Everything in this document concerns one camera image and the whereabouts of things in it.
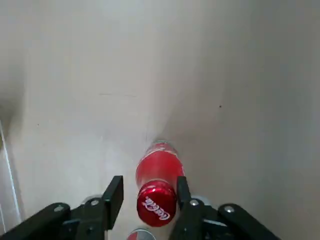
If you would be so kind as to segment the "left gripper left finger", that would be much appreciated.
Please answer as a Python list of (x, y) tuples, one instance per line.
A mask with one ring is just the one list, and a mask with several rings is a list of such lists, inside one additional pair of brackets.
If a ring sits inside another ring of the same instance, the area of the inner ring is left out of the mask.
[(13, 229), (2, 240), (104, 240), (113, 229), (124, 200), (124, 178), (115, 175), (102, 196), (72, 209), (52, 203)]

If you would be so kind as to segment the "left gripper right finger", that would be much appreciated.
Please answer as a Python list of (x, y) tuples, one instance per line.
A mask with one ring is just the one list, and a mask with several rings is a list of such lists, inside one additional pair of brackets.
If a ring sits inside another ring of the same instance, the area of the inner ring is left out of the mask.
[(179, 217), (171, 240), (278, 240), (279, 237), (241, 206), (226, 203), (214, 209), (191, 196), (187, 178), (176, 182)]

